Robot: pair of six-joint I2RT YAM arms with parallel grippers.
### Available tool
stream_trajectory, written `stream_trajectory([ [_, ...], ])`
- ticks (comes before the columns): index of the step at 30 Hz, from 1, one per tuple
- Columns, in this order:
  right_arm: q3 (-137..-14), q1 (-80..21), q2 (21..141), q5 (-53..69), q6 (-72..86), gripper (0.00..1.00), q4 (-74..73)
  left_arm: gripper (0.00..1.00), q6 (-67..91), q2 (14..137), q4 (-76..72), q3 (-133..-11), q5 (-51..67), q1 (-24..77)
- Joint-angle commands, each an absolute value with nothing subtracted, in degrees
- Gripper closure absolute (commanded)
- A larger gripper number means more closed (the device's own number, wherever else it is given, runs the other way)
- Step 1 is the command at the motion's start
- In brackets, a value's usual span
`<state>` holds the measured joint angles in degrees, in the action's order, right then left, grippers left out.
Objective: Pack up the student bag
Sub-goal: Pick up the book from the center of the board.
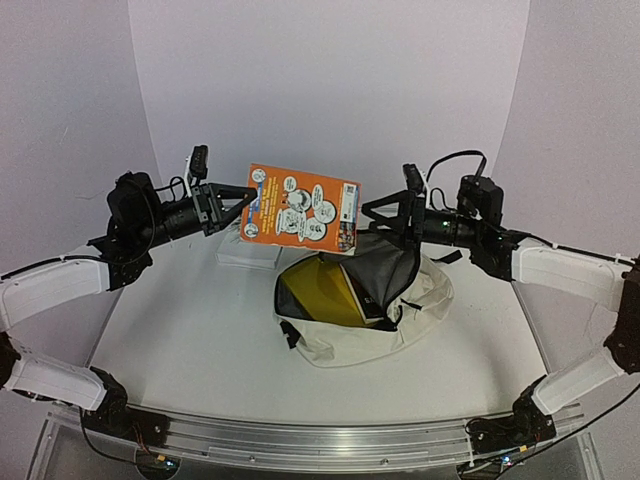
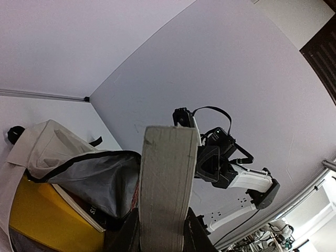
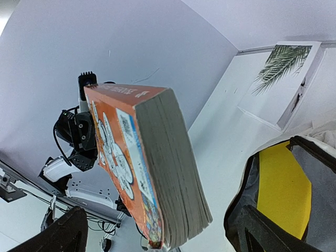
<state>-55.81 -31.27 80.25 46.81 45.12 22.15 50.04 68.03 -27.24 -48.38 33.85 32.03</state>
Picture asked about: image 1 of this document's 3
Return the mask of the beige canvas student bag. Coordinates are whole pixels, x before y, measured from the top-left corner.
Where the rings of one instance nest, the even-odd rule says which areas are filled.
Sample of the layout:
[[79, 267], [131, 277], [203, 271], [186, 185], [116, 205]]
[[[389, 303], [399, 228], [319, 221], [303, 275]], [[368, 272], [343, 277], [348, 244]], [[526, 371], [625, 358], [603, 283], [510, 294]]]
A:
[[439, 258], [360, 232], [355, 253], [316, 253], [283, 270], [274, 313], [290, 348], [311, 365], [340, 368], [397, 353], [446, 319], [454, 287]]

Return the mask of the dark Three Days book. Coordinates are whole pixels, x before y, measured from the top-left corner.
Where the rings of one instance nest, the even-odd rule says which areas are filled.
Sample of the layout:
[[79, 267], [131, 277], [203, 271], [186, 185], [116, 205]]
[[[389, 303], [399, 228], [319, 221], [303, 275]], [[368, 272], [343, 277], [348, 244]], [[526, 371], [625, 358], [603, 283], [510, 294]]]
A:
[[383, 320], [385, 313], [382, 307], [353, 275], [344, 267], [341, 270], [363, 322], [371, 325]]

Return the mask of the yellow hardcover book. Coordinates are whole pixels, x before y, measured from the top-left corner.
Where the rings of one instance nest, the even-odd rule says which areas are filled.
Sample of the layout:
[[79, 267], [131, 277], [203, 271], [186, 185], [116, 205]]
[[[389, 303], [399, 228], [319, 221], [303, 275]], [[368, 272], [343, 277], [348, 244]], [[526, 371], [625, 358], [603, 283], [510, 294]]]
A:
[[287, 268], [280, 281], [311, 320], [352, 328], [365, 326], [337, 262], [308, 257]]

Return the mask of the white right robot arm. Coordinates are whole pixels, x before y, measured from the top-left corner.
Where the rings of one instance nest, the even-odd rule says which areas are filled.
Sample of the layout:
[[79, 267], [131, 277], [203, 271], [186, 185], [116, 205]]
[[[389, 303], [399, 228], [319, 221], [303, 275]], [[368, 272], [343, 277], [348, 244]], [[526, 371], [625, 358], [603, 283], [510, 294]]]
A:
[[481, 169], [461, 178], [452, 208], [431, 204], [430, 176], [403, 167], [402, 190], [363, 204], [362, 212], [397, 245], [460, 247], [487, 276], [573, 297], [608, 312], [599, 344], [527, 386], [506, 414], [476, 417], [465, 429], [478, 452], [553, 439], [554, 417], [596, 389], [639, 371], [639, 259], [545, 240], [503, 224], [503, 189]]

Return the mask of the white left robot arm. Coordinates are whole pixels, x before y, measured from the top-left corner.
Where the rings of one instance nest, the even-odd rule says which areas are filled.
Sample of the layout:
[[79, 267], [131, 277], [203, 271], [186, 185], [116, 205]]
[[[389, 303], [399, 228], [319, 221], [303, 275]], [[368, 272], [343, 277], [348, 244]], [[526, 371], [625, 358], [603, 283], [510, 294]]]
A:
[[208, 149], [193, 149], [182, 175], [157, 186], [144, 172], [120, 176], [107, 194], [103, 235], [57, 257], [1, 276], [1, 387], [94, 413], [114, 435], [127, 434], [134, 413], [127, 391], [111, 374], [80, 364], [98, 331], [78, 313], [93, 297], [114, 296], [153, 264], [154, 249], [191, 235], [211, 236], [239, 219], [257, 198], [252, 187], [209, 183]]

